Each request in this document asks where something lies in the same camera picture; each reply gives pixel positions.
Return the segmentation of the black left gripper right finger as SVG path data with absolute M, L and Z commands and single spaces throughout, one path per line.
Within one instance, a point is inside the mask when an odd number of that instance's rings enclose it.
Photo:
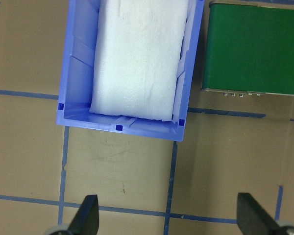
M 238 193 L 236 220 L 243 235 L 284 234 L 284 229 L 273 220 L 250 193 Z

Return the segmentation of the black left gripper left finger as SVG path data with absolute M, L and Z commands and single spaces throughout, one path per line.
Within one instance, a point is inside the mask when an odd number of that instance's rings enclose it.
M 98 196 L 87 195 L 68 226 L 71 235 L 96 235 L 99 229 Z

